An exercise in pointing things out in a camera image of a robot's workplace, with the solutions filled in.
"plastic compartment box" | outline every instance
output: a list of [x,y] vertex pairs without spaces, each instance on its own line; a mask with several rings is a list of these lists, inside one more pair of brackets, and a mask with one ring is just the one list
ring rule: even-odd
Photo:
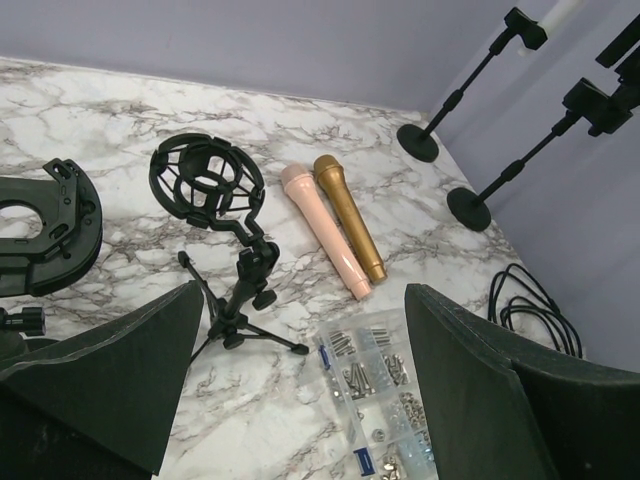
[[362,477],[437,479],[404,310],[325,323],[315,341]]

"microphone grille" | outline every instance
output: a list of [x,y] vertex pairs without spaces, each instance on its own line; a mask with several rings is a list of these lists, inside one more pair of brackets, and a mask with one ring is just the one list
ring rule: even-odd
[[301,175],[311,175],[311,173],[304,165],[300,163],[294,163],[282,170],[280,178],[282,180],[282,184],[286,187],[289,182]]

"tripod leg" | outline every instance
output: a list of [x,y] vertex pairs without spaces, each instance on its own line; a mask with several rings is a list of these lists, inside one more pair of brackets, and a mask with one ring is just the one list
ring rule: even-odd
[[303,345],[302,343],[290,342],[287,339],[274,335],[271,332],[267,332],[266,330],[263,330],[260,327],[256,327],[255,325],[251,325],[250,323],[247,324],[245,329],[260,335],[262,338],[267,338],[269,340],[273,340],[276,343],[279,343],[280,345],[289,347],[291,351],[297,355],[307,355],[309,353],[309,347],[307,347],[306,345]]

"blue label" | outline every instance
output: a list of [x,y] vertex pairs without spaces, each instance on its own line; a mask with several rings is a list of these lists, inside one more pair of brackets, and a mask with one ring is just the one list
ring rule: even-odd
[[320,357],[322,358],[322,363],[324,364],[324,369],[329,370],[331,368],[331,362],[329,362],[329,355],[327,354],[327,349],[324,345],[320,345],[318,349],[320,352]]
[[358,459],[358,463],[360,464],[360,475],[363,477],[367,477],[369,475],[373,475],[376,473],[375,468],[373,467],[373,461],[371,461],[371,455],[369,455],[369,450],[366,448],[361,448],[359,450],[354,450],[353,453],[356,455]]

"black cable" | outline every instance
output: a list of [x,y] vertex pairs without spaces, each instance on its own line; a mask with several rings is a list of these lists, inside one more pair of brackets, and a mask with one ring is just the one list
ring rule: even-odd
[[[524,274],[533,283],[537,291],[518,276],[511,273],[517,270]],[[526,298],[517,295],[511,298],[498,312],[498,297],[507,279],[518,283],[532,297]],[[582,358],[582,342],[576,329],[566,319],[556,302],[549,296],[542,285],[522,266],[512,263],[501,272],[498,272],[491,281],[489,289],[489,309],[487,320],[503,328],[514,331],[514,314],[524,314],[536,317],[546,328],[555,349],[572,357]]]

